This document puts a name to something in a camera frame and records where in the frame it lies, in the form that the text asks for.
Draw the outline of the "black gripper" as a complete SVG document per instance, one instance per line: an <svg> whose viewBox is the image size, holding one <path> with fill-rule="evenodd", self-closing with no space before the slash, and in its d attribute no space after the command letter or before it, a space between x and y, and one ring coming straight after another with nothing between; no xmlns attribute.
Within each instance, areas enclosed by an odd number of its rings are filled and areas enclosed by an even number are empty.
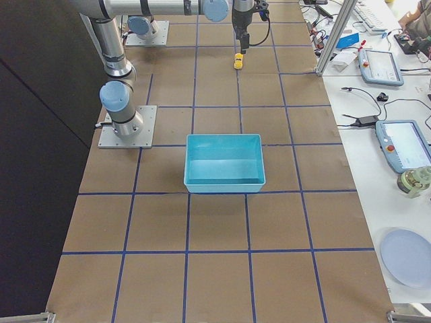
<svg viewBox="0 0 431 323"><path fill-rule="evenodd" d="M232 2L232 26L236 39L240 39L240 53L246 54L249 48L250 35L247 32L252 22L253 0L233 0Z"/></svg>

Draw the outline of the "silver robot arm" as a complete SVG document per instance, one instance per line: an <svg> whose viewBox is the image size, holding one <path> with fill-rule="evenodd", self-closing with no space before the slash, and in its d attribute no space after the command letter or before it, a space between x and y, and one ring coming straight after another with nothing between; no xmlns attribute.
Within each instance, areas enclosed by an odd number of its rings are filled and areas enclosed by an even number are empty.
<svg viewBox="0 0 431 323"><path fill-rule="evenodd" d="M153 16L130 15L127 20L129 31L140 39L152 39L158 32Z"/></svg>
<svg viewBox="0 0 431 323"><path fill-rule="evenodd" d="M100 90L100 100L111 118L113 132L118 137L141 132L144 121L132 105L133 86L126 78L135 74L127 60L123 41L115 17L128 15L129 27L138 35L148 35L155 15L204 15L212 22L220 22L232 13L236 39L244 53L249 44L248 25L258 12L257 1L72 1L72 5L91 23L96 42L100 46L104 70L111 80Z"/></svg>

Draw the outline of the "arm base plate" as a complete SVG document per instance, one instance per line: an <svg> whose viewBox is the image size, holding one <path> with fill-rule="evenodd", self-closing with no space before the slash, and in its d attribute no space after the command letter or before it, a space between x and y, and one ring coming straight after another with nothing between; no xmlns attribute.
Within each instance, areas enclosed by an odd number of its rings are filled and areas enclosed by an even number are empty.
<svg viewBox="0 0 431 323"><path fill-rule="evenodd" d="M125 45L128 47L166 46L169 24L169 21L153 20L151 22L145 17L130 17Z"/></svg>
<svg viewBox="0 0 431 323"><path fill-rule="evenodd" d="M120 124L106 114L98 147L101 149L151 149L156 123L157 106L137 106L135 116Z"/></svg>

